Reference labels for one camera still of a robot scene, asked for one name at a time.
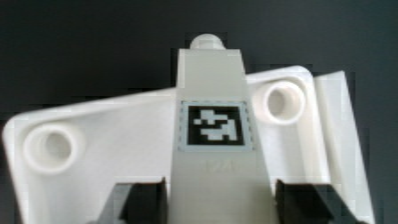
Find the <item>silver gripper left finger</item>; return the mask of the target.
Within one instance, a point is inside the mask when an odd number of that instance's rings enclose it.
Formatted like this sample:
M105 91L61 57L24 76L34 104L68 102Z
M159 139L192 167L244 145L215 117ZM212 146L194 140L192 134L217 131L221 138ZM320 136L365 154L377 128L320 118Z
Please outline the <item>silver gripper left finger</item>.
M118 183L100 216L88 224L167 224L167 183Z

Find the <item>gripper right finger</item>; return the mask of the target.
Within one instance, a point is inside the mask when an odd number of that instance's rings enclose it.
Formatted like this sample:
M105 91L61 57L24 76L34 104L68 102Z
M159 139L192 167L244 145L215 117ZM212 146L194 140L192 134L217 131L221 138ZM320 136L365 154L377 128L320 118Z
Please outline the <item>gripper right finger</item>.
M368 189L278 180L276 207L281 224L372 224Z

